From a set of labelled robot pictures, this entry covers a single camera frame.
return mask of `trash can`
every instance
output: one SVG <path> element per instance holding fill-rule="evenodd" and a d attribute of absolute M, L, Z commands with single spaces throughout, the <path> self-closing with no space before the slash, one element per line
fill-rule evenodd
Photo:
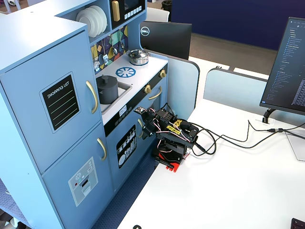
<path fill-rule="evenodd" d="M 168 21 L 172 21 L 172 0 L 165 0 L 162 2 L 162 9 L 169 11 Z"/>

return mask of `computer monitor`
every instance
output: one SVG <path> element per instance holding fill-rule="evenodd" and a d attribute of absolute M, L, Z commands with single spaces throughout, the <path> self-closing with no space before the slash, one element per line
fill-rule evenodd
<path fill-rule="evenodd" d="M 288 19 L 260 106 L 305 115 L 305 19 Z M 287 136 L 296 157 L 305 160 L 304 139 Z"/>
<path fill-rule="evenodd" d="M 192 24 L 144 21 L 140 25 L 144 49 L 189 59 Z"/>

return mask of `white plate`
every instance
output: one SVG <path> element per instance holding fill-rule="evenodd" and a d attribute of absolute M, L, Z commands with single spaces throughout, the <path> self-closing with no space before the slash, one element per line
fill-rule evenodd
<path fill-rule="evenodd" d="M 98 6 L 90 6 L 90 7 L 95 9 L 96 11 L 98 11 L 100 16 L 102 17 L 102 21 L 103 21 L 102 32 L 104 32 L 107 27 L 107 17 L 106 17 L 105 12 L 101 9 L 101 7 L 98 7 Z"/>
<path fill-rule="evenodd" d="M 98 11 L 96 9 L 94 9 L 92 7 L 86 8 L 86 10 L 89 10 L 94 14 L 94 16 L 97 20 L 97 28 L 98 28 L 97 35 L 99 35 L 102 32 L 102 27 L 103 27 L 103 21 L 102 21 L 101 15 L 98 13 Z"/>
<path fill-rule="evenodd" d="M 124 163 L 125 159 L 126 159 L 126 155 L 123 154 L 119 160 L 119 166 L 121 166 Z"/>
<path fill-rule="evenodd" d="M 76 16 L 76 21 L 85 23 L 88 25 L 89 37 L 96 37 L 98 32 L 97 20 L 94 14 L 89 10 L 82 10 Z"/>

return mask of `blue burner decal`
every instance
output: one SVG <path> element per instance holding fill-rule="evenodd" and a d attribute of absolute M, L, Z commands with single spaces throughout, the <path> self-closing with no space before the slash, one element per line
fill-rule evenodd
<path fill-rule="evenodd" d="M 122 78 L 129 78 L 134 76 L 136 71 L 130 67 L 122 67 L 116 70 L 115 74 Z"/>

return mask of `oven door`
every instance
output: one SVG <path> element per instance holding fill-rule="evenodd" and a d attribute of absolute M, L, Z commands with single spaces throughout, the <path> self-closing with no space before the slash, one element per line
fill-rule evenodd
<path fill-rule="evenodd" d="M 110 0 L 112 29 L 145 9 L 145 0 Z"/>

